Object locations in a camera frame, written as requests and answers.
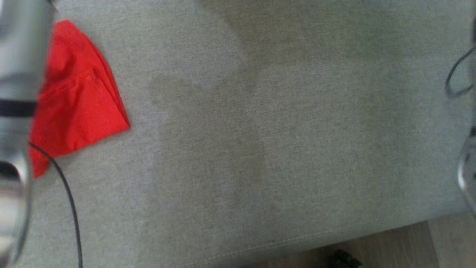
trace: metal object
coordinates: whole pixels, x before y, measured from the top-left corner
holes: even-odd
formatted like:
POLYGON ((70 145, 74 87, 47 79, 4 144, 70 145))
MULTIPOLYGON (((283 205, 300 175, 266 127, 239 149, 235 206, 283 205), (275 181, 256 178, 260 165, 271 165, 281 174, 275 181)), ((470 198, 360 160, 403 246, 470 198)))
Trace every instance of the metal object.
POLYGON ((54 8, 0 0, 0 267, 19 256, 30 217, 31 117, 45 72, 54 8))
MULTIPOLYGON (((473 48, 476 47, 476 18, 473 20, 473 48)), ((470 60, 470 75, 476 84, 476 58, 472 53, 470 60)), ((473 120, 471 131, 465 141, 458 164, 458 183, 470 207, 476 212, 476 90, 472 90, 473 120)))

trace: fabric texture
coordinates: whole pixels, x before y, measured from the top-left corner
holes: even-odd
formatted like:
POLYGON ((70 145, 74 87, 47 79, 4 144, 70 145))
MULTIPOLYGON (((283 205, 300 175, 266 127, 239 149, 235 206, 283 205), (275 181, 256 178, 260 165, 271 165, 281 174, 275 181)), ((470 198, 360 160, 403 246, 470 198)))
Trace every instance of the fabric texture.
MULTIPOLYGON (((107 59, 132 125, 58 159, 85 267, 240 267, 467 210, 456 169, 471 100, 443 86, 470 45, 470 1, 58 10, 107 59)), ((18 267, 75 267, 54 170, 32 209, 18 267)))
MULTIPOLYGON (((46 82, 30 140, 52 157, 75 152, 130 128, 108 64, 70 21, 53 26, 46 82)), ((30 148, 35 178, 48 160, 30 148)))

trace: stitching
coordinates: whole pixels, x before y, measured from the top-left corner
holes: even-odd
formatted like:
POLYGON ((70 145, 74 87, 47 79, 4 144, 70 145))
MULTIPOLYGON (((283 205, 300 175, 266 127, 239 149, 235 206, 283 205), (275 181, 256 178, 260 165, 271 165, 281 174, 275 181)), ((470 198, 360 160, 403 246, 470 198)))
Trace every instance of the stitching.
MULTIPOLYGON (((425 207, 425 209, 420 209, 418 211, 426 211, 426 210, 428 210, 427 207, 425 207)), ((321 235, 324 235, 324 234, 327 234, 327 233, 330 233, 330 232, 344 231, 344 230, 350 229, 352 227, 356 227, 356 226, 360 227, 360 226, 367 225, 369 223, 382 222, 384 220, 388 220, 388 219, 391 219, 391 218, 394 218, 394 217, 395 217, 395 214, 393 214, 391 216, 381 218, 377 221, 367 221, 367 222, 364 222, 364 223, 361 223, 361 224, 358 224, 358 225, 350 225, 350 226, 346 226, 346 227, 342 227, 342 228, 330 229, 330 230, 327 230, 327 231, 316 232, 316 233, 303 235, 303 236, 299 236, 299 237, 284 239, 284 240, 277 241, 277 242, 271 242, 271 243, 267 243, 267 244, 263 244, 263 245, 259 245, 259 246, 255 246, 255 247, 249 247, 249 248, 246 248, 246 249, 241 249, 241 250, 232 251, 232 252, 228 252, 228 253, 224 253, 224 254, 220 254, 220 255, 211 256, 209 258, 201 259, 201 260, 198 260, 198 261, 185 263, 185 264, 182 264, 182 265, 179 265, 179 266, 175 266, 175 268, 194 267, 194 266, 198 265, 199 263, 207 262, 209 260, 213 260, 213 259, 217 259, 217 258, 234 256, 234 255, 237 255, 237 254, 242 253, 242 252, 253 252, 253 251, 256 251, 256 249, 261 249, 261 248, 262 249, 269 249, 269 248, 272 248, 272 247, 275 247, 275 246, 279 246, 281 244, 284 244, 284 245, 295 244, 297 242, 300 242, 301 240, 310 240, 312 238, 316 238, 318 236, 321 236, 321 235)))

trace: black band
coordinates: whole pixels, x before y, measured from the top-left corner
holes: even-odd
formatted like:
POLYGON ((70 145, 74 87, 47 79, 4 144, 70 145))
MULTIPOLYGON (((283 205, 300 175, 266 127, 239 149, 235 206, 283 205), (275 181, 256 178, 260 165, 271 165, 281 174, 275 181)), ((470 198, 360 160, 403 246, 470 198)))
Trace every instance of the black band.
POLYGON ((11 101, 0 99, 0 116, 32 117, 35 114, 36 102, 11 101))

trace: black wire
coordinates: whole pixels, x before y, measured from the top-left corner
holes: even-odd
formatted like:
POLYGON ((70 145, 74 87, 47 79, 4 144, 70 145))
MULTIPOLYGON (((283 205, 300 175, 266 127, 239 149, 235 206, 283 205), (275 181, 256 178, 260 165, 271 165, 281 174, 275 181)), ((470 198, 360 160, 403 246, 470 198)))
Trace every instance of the black wire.
POLYGON ((61 170, 60 166, 58 165, 58 163, 56 163, 56 161, 53 159, 53 157, 49 156, 43 149, 41 149, 37 145, 35 145, 33 143, 29 143, 29 144, 33 149, 40 152, 51 163, 53 163, 53 166, 55 166, 56 171, 58 172, 59 176, 61 177, 61 180, 63 181, 64 188, 66 189, 66 192, 68 193, 68 199, 69 199, 69 204, 71 205, 71 211, 73 213, 74 229, 76 230, 76 245, 78 247, 78 265, 79 265, 79 268, 83 268, 83 252, 82 252, 82 249, 81 249, 81 237, 79 235, 78 214, 76 213, 76 206, 74 206, 73 194, 71 193, 68 182, 66 181, 66 178, 65 178, 65 176, 63 174, 63 171, 61 170))
POLYGON ((468 93, 468 91, 471 90, 471 88, 473 88, 473 85, 470 85, 468 86, 467 88, 464 88, 460 91, 457 91, 457 92, 454 92, 453 89, 451 88, 450 86, 450 81, 451 81, 451 78, 453 77, 453 73, 456 71, 456 68, 459 66, 459 64, 464 61, 467 57, 469 57, 469 55, 471 55, 471 53, 473 53, 474 49, 476 47, 472 47, 468 52, 466 52, 466 54, 464 54, 461 58, 459 58, 456 63, 453 65, 453 67, 451 68, 451 71, 449 72, 448 74, 448 77, 446 78, 446 82, 445 82, 445 92, 447 94, 447 96, 450 98, 450 99, 454 99, 454 98, 457 98, 463 94, 466 94, 468 93))

